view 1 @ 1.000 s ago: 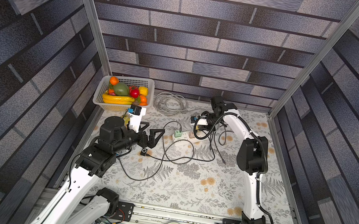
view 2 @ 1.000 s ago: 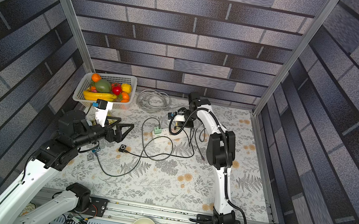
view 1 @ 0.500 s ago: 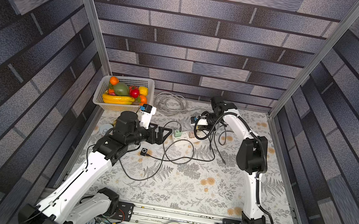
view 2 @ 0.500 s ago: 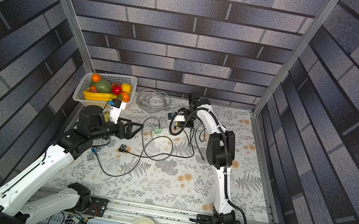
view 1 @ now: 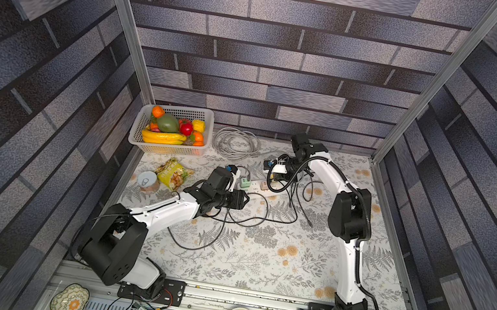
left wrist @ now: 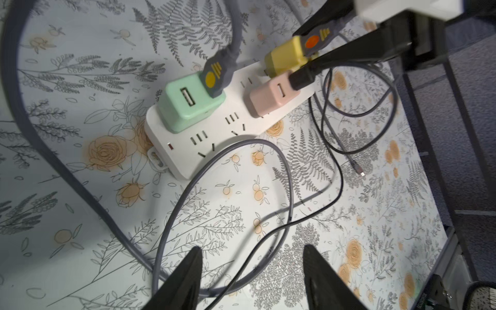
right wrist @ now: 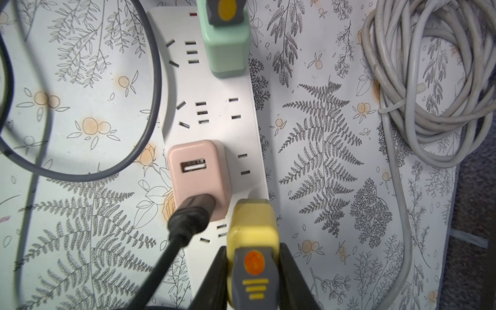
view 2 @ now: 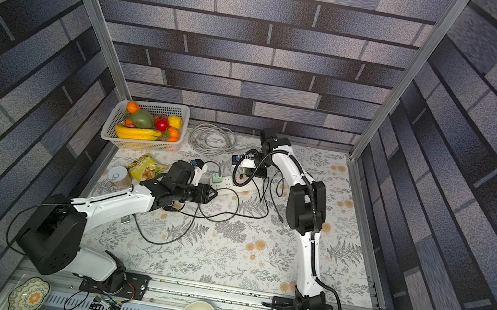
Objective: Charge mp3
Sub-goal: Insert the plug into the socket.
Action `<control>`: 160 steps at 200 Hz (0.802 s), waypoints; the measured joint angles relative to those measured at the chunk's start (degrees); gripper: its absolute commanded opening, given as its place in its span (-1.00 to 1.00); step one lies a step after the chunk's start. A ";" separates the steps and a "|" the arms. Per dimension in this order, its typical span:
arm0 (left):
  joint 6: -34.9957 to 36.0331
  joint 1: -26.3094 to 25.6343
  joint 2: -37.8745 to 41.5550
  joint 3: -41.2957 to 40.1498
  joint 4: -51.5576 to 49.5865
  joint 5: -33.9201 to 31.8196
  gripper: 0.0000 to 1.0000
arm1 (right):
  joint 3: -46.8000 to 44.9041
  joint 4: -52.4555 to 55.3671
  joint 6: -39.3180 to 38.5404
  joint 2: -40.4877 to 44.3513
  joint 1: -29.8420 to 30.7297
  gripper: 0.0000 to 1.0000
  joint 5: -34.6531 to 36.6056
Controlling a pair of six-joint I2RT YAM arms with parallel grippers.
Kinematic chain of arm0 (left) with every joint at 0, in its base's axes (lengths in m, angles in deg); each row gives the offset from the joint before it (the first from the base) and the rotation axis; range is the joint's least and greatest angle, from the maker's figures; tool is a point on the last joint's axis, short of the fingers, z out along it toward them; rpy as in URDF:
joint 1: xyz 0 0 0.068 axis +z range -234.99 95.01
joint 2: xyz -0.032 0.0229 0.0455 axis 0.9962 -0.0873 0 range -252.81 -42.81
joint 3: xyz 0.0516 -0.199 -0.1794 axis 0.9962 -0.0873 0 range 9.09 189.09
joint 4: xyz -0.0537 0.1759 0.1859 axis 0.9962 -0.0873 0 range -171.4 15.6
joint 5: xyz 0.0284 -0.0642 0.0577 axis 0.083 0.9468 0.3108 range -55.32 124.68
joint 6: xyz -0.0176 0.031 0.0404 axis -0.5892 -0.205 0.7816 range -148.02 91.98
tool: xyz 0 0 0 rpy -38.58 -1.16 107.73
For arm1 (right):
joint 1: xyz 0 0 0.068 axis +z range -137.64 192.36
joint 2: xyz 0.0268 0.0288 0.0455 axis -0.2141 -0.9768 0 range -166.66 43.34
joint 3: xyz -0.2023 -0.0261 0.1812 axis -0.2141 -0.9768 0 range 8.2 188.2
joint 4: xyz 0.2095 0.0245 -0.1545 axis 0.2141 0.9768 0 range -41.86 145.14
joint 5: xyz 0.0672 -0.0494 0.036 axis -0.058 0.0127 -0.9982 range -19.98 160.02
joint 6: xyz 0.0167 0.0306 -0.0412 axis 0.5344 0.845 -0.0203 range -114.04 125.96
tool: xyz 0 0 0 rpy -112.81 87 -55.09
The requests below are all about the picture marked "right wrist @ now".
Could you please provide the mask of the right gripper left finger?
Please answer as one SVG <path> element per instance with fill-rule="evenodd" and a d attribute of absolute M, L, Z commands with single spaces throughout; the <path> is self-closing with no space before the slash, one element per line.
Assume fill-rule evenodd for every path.
<path fill-rule="evenodd" d="M 192 300 L 189 310 L 226 310 L 228 259 L 227 248 L 218 249 L 204 281 Z"/>

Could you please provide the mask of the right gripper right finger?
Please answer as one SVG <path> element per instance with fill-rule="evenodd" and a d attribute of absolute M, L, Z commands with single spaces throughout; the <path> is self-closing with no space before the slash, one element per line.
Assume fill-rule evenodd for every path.
<path fill-rule="evenodd" d="M 288 246 L 280 244 L 279 267 L 281 310 L 319 310 Z"/>

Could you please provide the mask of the yellow charger plug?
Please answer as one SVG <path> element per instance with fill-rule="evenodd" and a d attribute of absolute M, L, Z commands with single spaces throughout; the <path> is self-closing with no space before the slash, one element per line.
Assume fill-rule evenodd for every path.
<path fill-rule="evenodd" d="M 280 236 L 265 199 L 242 199 L 227 235 L 227 292 L 233 309 L 278 309 Z"/>

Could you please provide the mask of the pink charger plug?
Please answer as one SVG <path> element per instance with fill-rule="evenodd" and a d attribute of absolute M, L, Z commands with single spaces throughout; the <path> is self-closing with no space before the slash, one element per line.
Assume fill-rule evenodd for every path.
<path fill-rule="evenodd" d="M 179 144 L 169 150 L 167 161 L 176 206 L 191 196 L 208 194 L 216 203 L 211 221 L 223 220 L 232 198 L 223 143 L 205 139 Z"/>

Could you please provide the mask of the green charger plug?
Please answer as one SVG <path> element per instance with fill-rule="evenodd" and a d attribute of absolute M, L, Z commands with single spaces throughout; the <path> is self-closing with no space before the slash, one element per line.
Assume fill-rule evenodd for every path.
<path fill-rule="evenodd" d="M 198 16 L 209 68 L 217 78 L 242 75 L 247 66 L 251 27 L 245 1 L 198 1 Z"/>

